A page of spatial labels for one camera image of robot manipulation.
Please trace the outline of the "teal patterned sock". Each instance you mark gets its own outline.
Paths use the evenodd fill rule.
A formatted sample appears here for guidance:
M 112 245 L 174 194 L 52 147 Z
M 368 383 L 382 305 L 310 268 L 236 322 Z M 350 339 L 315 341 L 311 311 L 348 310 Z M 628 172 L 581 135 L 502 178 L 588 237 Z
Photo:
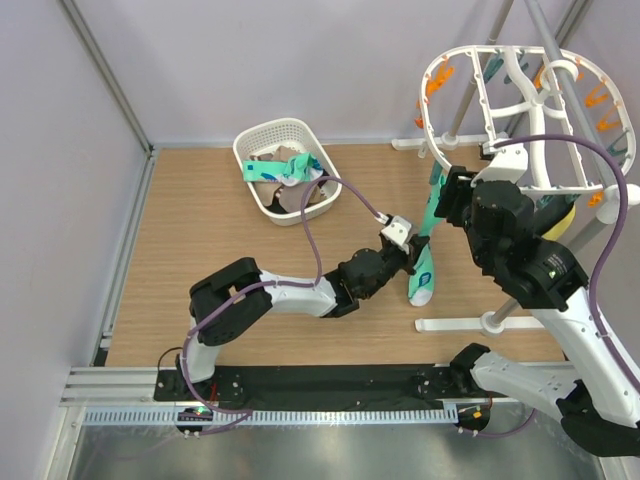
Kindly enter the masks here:
M 441 222 L 441 218 L 435 215 L 435 210 L 438 206 L 441 189 L 445 183 L 446 176 L 443 173 L 433 175 L 431 178 L 431 190 L 418 232 L 420 238 L 427 238 L 428 241 L 418 256 L 414 266 L 414 273 L 410 276 L 408 282 L 408 299 L 414 307 L 427 305 L 431 301 L 434 293 L 435 267 L 430 247 L 430 239 L 433 230 Z
M 243 160 L 242 172 L 245 182 L 277 182 L 295 186 L 320 178 L 324 168 L 312 154 L 301 153 L 285 162 Z

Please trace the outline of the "white round clip hanger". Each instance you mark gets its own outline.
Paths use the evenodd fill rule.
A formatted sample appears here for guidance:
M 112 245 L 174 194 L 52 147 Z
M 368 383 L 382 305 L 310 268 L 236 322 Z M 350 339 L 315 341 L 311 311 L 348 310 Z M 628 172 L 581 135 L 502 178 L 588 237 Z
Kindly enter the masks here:
M 519 90 L 522 99 L 512 105 L 493 107 L 487 91 L 487 77 L 481 65 L 481 56 L 487 54 L 492 60 L 502 62 L 512 84 Z M 503 138 L 495 126 L 501 119 L 511 119 L 520 114 L 529 121 L 529 134 L 540 137 L 547 133 L 550 120 L 559 123 L 566 135 L 574 133 L 571 120 L 576 114 L 570 112 L 568 106 L 568 89 L 560 85 L 559 75 L 567 73 L 578 82 L 585 74 L 598 81 L 596 88 L 585 97 L 584 104 L 588 108 L 605 105 L 609 108 L 596 125 L 596 131 L 605 133 L 615 130 L 619 136 L 607 151 L 619 163 L 623 174 L 627 174 L 635 163 L 637 140 L 630 122 L 623 97 L 617 85 L 605 72 L 592 61 L 580 57 L 568 50 L 563 50 L 558 60 L 551 60 L 542 47 L 506 46 L 497 47 L 470 45 L 457 47 L 445 52 L 434 60 L 426 69 L 422 80 L 423 93 L 418 105 L 421 109 L 421 128 L 425 135 L 426 148 L 434 156 L 440 169 L 448 172 L 452 164 L 445 150 L 456 149 L 459 142 L 445 135 L 434 134 L 431 123 L 430 102 L 433 93 L 442 87 L 454 72 L 449 61 L 461 56 L 470 62 L 472 79 L 475 85 L 472 94 L 477 97 L 483 117 L 484 133 L 479 137 L 480 146 L 490 142 L 497 147 Z M 531 176 L 532 183 L 521 188 L 524 192 L 541 195 L 583 195 L 604 191 L 602 184 L 591 182 L 583 165 L 583 157 L 577 144 L 570 142 L 567 150 L 575 182 L 569 185 L 554 184 L 549 176 L 546 160 L 546 142 L 537 140 L 533 146 L 526 147 L 529 156 L 529 167 L 525 174 Z

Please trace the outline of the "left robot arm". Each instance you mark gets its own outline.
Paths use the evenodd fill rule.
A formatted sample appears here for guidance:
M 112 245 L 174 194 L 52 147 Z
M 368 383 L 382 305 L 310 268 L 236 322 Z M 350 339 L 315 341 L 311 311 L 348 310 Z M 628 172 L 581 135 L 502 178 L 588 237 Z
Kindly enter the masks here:
M 243 257 L 196 282 L 186 351 L 176 359 L 178 390 L 190 400 L 206 397 L 222 346 L 269 313 L 340 318 L 358 310 L 398 272 L 413 274 L 429 241 L 414 235 L 403 250 L 382 238 L 379 250 L 360 249 L 318 280 L 275 275 Z

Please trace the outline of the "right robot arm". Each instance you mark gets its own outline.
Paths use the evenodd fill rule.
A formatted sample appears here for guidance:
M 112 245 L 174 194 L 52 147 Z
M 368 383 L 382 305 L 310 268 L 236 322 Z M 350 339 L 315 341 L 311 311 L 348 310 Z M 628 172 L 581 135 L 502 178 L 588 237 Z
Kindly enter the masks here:
M 450 363 L 453 389 L 517 399 L 595 456 L 638 456 L 639 367 L 589 292 L 595 279 L 566 246 L 538 234 L 532 199 L 509 181 L 483 181 L 454 166 L 435 214 L 464 230 L 483 275 L 531 312 L 576 371 L 555 376 L 472 343 Z

